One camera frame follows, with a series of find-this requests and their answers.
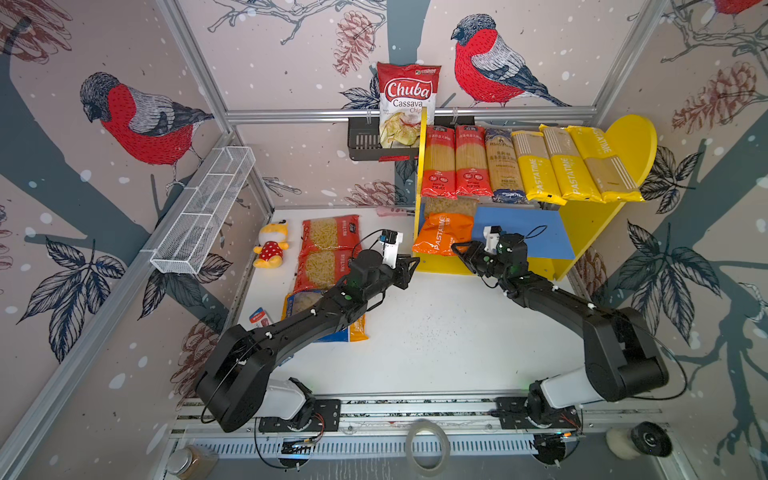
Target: pasta package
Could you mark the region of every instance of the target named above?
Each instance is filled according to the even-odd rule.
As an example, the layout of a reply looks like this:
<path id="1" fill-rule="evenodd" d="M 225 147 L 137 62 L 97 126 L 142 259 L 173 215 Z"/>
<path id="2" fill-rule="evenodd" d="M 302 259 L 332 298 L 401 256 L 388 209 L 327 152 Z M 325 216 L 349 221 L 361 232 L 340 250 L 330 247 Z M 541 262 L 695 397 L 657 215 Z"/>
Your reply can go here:
<path id="1" fill-rule="evenodd" d="M 360 243 L 357 215 L 304 220 L 300 255 L 324 250 L 351 250 Z"/>
<path id="2" fill-rule="evenodd" d="M 603 201 L 643 202 L 640 189 L 599 128 L 566 127 L 594 179 Z"/>
<path id="3" fill-rule="evenodd" d="M 485 129 L 456 125 L 456 194 L 492 197 L 485 159 Z"/>
<path id="4" fill-rule="evenodd" d="M 352 250 L 328 250 L 299 255 L 293 292 L 328 290 L 349 273 Z"/>
<path id="5" fill-rule="evenodd" d="M 523 178 L 510 130 L 485 129 L 485 158 L 488 161 L 493 201 L 504 204 L 526 203 Z"/>
<path id="6" fill-rule="evenodd" d="M 478 201 L 475 198 L 460 197 L 456 200 L 449 198 L 425 198 L 422 201 L 424 218 L 432 214 L 462 214 L 475 217 L 478 211 Z"/>
<path id="7" fill-rule="evenodd" d="M 587 165 L 578 153 L 571 135 L 558 127 L 542 125 L 549 159 L 565 200 L 589 200 L 604 204 L 603 196 L 592 181 Z"/>
<path id="8" fill-rule="evenodd" d="M 423 197 L 456 198 L 456 159 L 452 128 L 428 126 L 424 149 Z"/>
<path id="9" fill-rule="evenodd" d="M 286 296 L 283 303 L 283 320 L 293 315 L 294 313 L 301 312 L 310 308 L 312 305 L 320 300 L 320 297 L 325 293 L 324 290 L 306 290 L 298 293 L 289 293 Z M 349 328 L 341 330 L 340 332 L 330 333 L 321 339 L 315 340 L 316 342 L 359 342 L 360 340 L 367 340 L 366 335 L 366 316 L 363 315 L 357 319 Z"/>
<path id="10" fill-rule="evenodd" d="M 419 231 L 419 236 L 413 243 L 413 251 L 432 255 L 455 255 L 451 245 L 469 242 L 474 225 L 475 219 L 468 215 L 432 214 L 427 217 Z"/>
<path id="11" fill-rule="evenodd" d="M 544 134 L 537 131 L 516 131 L 512 134 L 512 143 L 518 155 L 526 198 L 565 205 L 552 162 L 549 161 Z"/>

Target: bird illustration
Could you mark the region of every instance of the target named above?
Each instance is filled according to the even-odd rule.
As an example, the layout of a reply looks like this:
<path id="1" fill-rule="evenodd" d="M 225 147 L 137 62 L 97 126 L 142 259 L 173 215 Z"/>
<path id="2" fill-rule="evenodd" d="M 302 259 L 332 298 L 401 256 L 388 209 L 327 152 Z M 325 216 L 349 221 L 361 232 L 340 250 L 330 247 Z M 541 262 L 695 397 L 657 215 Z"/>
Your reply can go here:
<path id="1" fill-rule="evenodd" d="M 133 158 L 150 165 L 173 165 L 192 150 L 192 137 L 201 123 L 212 119 L 198 108 L 185 107 L 165 95 L 145 94 L 104 72 L 94 73 L 80 87 L 80 101 L 88 120 L 104 128 Z"/>
<path id="2" fill-rule="evenodd" d="M 504 43 L 490 15 L 464 17 L 451 35 L 456 40 L 455 74 L 459 86 L 480 102 L 503 106 L 516 97 L 539 97 L 559 107 L 568 105 L 549 94 L 525 66 L 525 59 Z"/>

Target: yellow pastatime package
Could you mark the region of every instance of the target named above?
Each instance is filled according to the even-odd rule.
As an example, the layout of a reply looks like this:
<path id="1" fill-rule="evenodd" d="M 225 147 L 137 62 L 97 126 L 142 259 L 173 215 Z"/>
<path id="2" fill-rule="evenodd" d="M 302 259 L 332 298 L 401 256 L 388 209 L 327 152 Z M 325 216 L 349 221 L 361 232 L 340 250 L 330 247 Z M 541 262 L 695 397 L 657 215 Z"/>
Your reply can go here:
<path id="1" fill-rule="evenodd" d="M 537 131 L 516 131 L 512 134 L 512 143 L 518 155 L 525 197 L 565 205 L 544 145 L 544 135 Z"/>
<path id="2" fill-rule="evenodd" d="M 549 159 L 554 175 L 558 179 L 560 193 L 565 200 L 589 200 L 605 203 L 603 196 L 592 181 L 592 176 L 578 153 L 571 135 L 558 127 L 542 125 Z"/>
<path id="3" fill-rule="evenodd" d="M 592 179 L 603 194 L 603 201 L 642 202 L 643 196 L 618 154 L 599 128 L 566 127 Z"/>

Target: wall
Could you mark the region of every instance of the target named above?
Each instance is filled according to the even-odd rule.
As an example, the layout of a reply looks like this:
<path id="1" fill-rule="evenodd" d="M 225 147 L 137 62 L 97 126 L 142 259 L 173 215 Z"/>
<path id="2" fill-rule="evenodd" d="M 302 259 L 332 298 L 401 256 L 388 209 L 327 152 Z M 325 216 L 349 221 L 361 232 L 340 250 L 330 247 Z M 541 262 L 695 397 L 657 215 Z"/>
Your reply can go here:
<path id="1" fill-rule="evenodd" d="M 758 2 L 669 7 L 605 125 L 630 112 L 656 125 L 648 202 L 627 204 L 578 265 L 683 363 L 690 387 L 662 406 L 700 478 L 768 473 L 766 25 Z M 680 390 L 669 367 L 655 396 Z"/>
<path id="2" fill-rule="evenodd" d="M 193 149 L 207 154 L 220 133 L 203 121 L 206 101 L 153 2 L 14 0 L 2 11 L 0 376 L 23 379 L 0 393 L 5 440 L 182 190 L 166 185 L 186 183 L 199 163 Z M 134 101 L 119 98 L 126 87 L 81 92 L 96 72 L 155 96 L 135 94 L 143 104 L 134 118 Z M 111 121 L 102 121 L 105 111 Z M 166 300 L 162 318 L 127 320 L 137 329 L 131 341 L 176 351 L 210 313 L 201 296 L 224 310 L 226 285 L 201 289 L 186 308 Z M 163 336 L 157 324 L 168 316 L 184 328 Z"/>
<path id="3" fill-rule="evenodd" d="M 497 0 L 203 0 L 184 2 L 183 9 L 230 110 L 375 109 L 377 61 L 441 65 L 437 105 L 475 104 L 481 92 L 460 87 L 455 75 L 452 35 L 463 18 L 478 13 L 492 17 L 508 48 L 555 99 L 520 90 L 508 106 L 592 105 L 643 4 L 574 0 L 520 8 Z M 497 60 L 503 65 L 506 58 L 500 54 Z M 238 131 L 263 152 L 257 152 L 257 167 L 272 179 L 267 182 L 275 205 L 413 203 L 407 190 L 414 166 L 353 166 L 346 157 L 346 124 Z M 320 165 L 328 167 L 321 171 Z"/>

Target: spaghetti package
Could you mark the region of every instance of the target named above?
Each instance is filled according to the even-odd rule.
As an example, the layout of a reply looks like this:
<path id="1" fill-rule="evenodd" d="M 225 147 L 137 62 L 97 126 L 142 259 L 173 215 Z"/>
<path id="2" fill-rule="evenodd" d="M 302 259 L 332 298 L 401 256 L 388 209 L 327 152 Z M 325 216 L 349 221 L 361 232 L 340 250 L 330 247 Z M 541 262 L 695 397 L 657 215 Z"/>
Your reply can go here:
<path id="1" fill-rule="evenodd" d="M 456 194 L 492 197 L 485 159 L 485 129 L 456 125 Z"/>
<path id="2" fill-rule="evenodd" d="M 526 203 L 523 177 L 520 175 L 510 130 L 485 129 L 485 158 L 488 161 L 493 201 L 504 204 Z"/>
<path id="3" fill-rule="evenodd" d="M 537 131 L 516 131 L 512 143 L 518 155 L 525 196 L 529 200 L 565 205 L 558 181 L 549 161 L 544 134 Z"/>
<path id="4" fill-rule="evenodd" d="M 452 128 L 427 127 L 422 197 L 456 198 L 456 159 Z"/>
<path id="5" fill-rule="evenodd" d="M 566 127 L 576 148 L 584 158 L 589 173 L 597 184 L 603 201 L 645 201 L 632 176 L 618 154 L 608 144 L 605 133 L 599 128 Z"/>
<path id="6" fill-rule="evenodd" d="M 594 185 L 571 135 L 558 127 L 542 125 L 538 129 L 544 134 L 544 143 L 562 197 L 565 200 L 589 200 L 604 204 L 603 196 Z"/>

